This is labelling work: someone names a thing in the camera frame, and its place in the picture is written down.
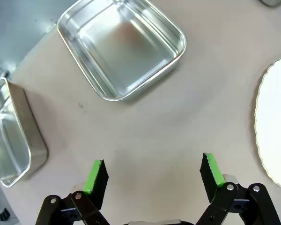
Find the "rectangular metal container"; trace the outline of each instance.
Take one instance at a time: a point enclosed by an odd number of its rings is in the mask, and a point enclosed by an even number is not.
[[[173,69],[184,33],[147,0],[80,0],[58,32],[96,93],[122,100]]]
[[[48,157],[24,90],[0,79],[0,181],[11,187]]]

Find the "silver baking pan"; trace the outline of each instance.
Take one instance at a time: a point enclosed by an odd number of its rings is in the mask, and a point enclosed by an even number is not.
[[[24,90],[0,79],[0,181],[11,187],[38,169],[48,151]]]
[[[186,37],[147,0],[80,0],[58,32],[96,93],[122,100],[168,73]]]

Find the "green gripper pad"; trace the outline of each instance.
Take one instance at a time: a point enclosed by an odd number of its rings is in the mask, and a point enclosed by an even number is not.
[[[96,160],[93,163],[88,179],[85,182],[83,191],[89,195],[92,203],[101,209],[105,189],[108,181],[108,173],[106,171],[104,160]]]
[[[212,153],[203,153],[200,172],[207,197],[209,202],[212,202],[217,189],[225,183],[225,179]]]

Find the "gray floor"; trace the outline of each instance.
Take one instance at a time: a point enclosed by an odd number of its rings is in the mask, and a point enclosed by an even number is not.
[[[74,2],[75,0],[0,0],[0,68],[13,72]]]

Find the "table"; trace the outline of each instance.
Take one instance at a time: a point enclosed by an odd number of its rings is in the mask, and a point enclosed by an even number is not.
[[[281,57],[281,6],[257,0],[152,0],[186,34],[181,63],[129,102],[101,99],[54,28],[12,81],[26,90],[49,149],[47,163],[4,192],[22,225],[47,195],[66,197],[95,159],[110,179],[102,214],[111,224],[180,218],[208,206],[199,169],[212,152],[223,173],[266,185],[281,219],[281,187],[255,145],[254,109],[267,67]],[[242,224],[229,215],[225,224]]]

